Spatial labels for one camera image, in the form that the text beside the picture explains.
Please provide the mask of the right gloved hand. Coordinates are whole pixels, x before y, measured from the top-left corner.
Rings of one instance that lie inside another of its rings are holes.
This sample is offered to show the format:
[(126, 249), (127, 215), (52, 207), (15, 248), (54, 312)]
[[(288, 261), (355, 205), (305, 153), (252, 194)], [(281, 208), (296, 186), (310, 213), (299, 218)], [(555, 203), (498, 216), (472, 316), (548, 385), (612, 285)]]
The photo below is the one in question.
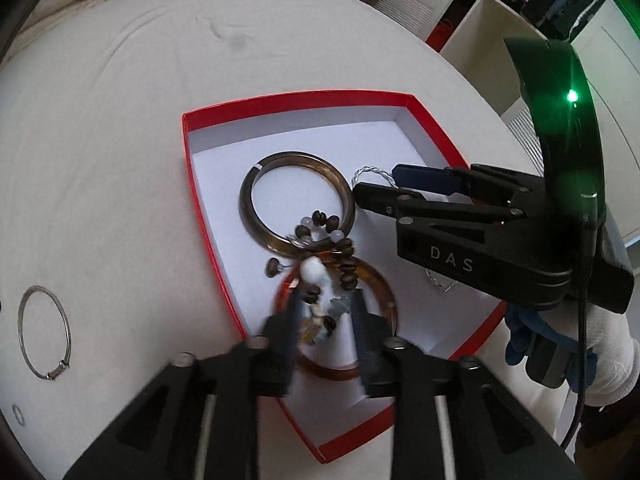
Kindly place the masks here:
[[(586, 315), (586, 404), (600, 408), (622, 400), (634, 390), (639, 379), (639, 341), (631, 336), (624, 314), (588, 304)], [(536, 340), (549, 341), (570, 356), (566, 381), (570, 390), (579, 390), (576, 304), (541, 312), (510, 304), (504, 320), (510, 332), (504, 352), (509, 365), (518, 365), (531, 356)]]

